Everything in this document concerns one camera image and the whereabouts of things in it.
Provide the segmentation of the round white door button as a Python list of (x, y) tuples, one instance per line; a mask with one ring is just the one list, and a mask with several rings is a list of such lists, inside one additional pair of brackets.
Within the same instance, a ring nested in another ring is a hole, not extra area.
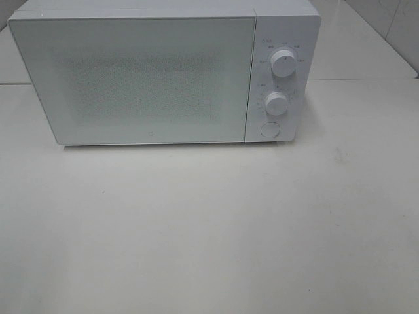
[(267, 138), (275, 138), (280, 134), (280, 125), (275, 122), (267, 122), (261, 127), (261, 135)]

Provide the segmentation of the upper white power knob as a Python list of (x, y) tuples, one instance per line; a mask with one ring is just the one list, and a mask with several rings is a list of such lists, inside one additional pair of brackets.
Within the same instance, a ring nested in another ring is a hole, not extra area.
[(280, 47), (269, 57), (271, 72), (276, 77), (285, 78), (292, 75), (297, 68), (297, 56), (288, 47)]

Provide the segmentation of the white microwave door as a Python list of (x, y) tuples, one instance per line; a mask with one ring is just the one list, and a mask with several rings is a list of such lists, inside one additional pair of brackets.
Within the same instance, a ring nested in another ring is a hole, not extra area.
[(242, 141), (253, 18), (13, 20), (62, 145)]

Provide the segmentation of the white microwave oven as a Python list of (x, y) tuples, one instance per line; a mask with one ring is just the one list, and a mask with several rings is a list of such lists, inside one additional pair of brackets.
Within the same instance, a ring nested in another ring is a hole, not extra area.
[[(8, 20), (99, 20), (253, 18), (254, 36), (244, 139), (205, 143), (286, 142), (295, 137), (321, 17), (309, 1), (27, 1)], [(297, 56), (297, 68), (285, 78), (272, 74), (269, 57), (280, 47)], [(289, 106), (285, 114), (271, 116), (264, 99), (272, 92), (284, 93)], [(280, 125), (275, 138), (261, 135), (267, 122)], [(140, 143), (118, 145), (188, 144)]]

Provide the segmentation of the white timer knob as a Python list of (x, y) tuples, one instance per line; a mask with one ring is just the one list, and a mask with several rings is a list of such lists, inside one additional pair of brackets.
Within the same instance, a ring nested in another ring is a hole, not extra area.
[(272, 92), (264, 99), (265, 111), (271, 116), (281, 116), (289, 106), (287, 96), (282, 92)]

